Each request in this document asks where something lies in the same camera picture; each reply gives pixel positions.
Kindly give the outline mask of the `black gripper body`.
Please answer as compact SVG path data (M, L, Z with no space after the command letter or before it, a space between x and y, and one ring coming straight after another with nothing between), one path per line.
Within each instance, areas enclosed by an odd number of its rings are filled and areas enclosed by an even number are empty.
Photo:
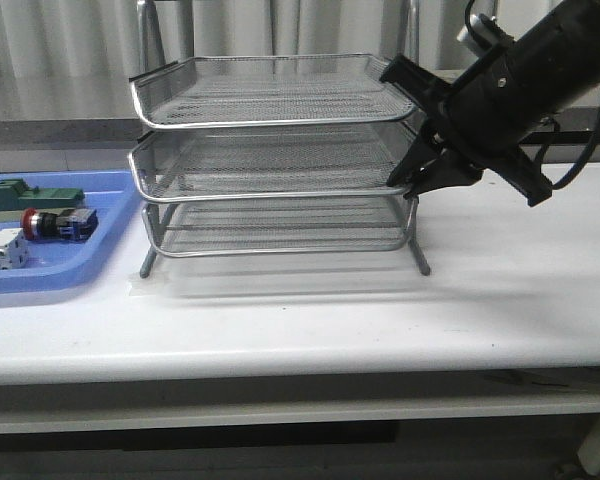
M498 94L497 73L507 73L500 49L478 60L453 83L398 55L380 81L399 87L424 112L417 135L441 144L439 157L464 157L482 169L482 177L485 170L495 172L533 207L552 196L551 182L519 146L533 123L514 122L511 99L519 90L505 77L504 93Z

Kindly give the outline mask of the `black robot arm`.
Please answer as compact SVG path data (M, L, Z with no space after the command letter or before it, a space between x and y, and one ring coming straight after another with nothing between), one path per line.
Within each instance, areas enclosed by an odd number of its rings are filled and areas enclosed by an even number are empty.
M519 39L481 15L467 19L478 59L453 83L402 54L380 80L400 87L426 119L387 186L407 197L470 186L491 170L535 206L571 183L600 141L600 106L580 157L557 182L541 171L546 152L529 158L521 141L600 84L600 1L562 1Z

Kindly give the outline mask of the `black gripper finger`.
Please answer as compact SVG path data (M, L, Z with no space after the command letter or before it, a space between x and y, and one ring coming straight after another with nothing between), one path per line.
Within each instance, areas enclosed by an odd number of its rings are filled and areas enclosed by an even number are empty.
M389 174L387 186L407 185L423 168L441 154L442 145L419 133L399 164Z
M404 198L413 198L431 191L471 186L482 179L482 169L464 157L439 157L410 176Z

